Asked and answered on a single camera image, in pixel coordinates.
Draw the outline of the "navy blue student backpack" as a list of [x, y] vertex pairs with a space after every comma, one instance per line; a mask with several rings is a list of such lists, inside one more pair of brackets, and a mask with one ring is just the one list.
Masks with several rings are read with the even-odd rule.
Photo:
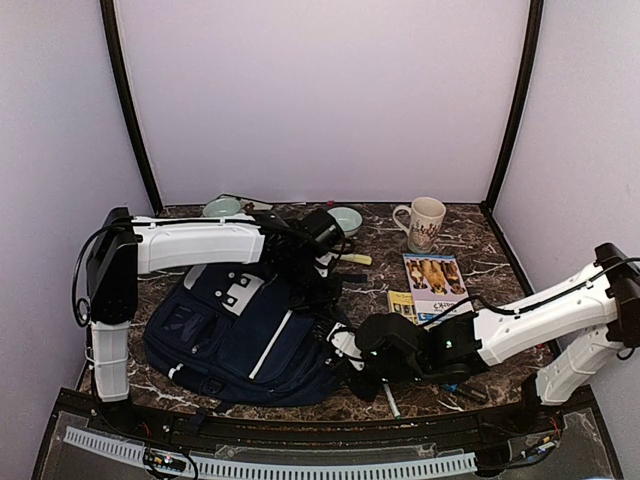
[[341, 311], [289, 309], [289, 283], [257, 264], [192, 267], [152, 314], [149, 364], [222, 402], [298, 407], [323, 401], [364, 369]]

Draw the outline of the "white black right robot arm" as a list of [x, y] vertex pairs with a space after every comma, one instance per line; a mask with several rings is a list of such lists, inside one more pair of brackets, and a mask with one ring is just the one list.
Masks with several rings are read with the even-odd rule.
[[389, 383], [460, 384], [514, 355], [556, 338], [573, 341], [523, 383], [510, 413], [521, 434], [534, 432], [549, 407], [565, 403], [610, 359], [639, 347], [639, 260], [614, 244], [567, 280], [509, 305], [447, 309], [427, 326], [395, 314], [367, 317], [358, 328], [334, 320], [321, 339], [346, 361], [352, 391], [376, 397]]

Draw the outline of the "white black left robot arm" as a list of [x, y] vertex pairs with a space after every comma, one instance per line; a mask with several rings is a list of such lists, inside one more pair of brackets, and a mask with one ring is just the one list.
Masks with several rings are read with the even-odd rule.
[[112, 210], [81, 250], [85, 298], [78, 321], [103, 421], [120, 436], [141, 427], [130, 396], [128, 336], [138, 279], [180, 268], [183, 276], [147, 322], [148, 363], [194, 393], [232, 404], [304, 406], [336, 387], [330, 332], [340, 324], [334, 272], [349, 241], [317, 209], [285, 220], [270, 212], [215, 218], [149, 218]]

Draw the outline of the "yellow paperback book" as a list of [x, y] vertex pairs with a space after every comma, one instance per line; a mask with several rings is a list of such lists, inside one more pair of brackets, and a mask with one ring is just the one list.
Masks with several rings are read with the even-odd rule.
[[399, 314], [413, 324], [418, 324], [414, 300], [410, 292], [389, 290], [387, 292], [387, 302], [390, 313]]

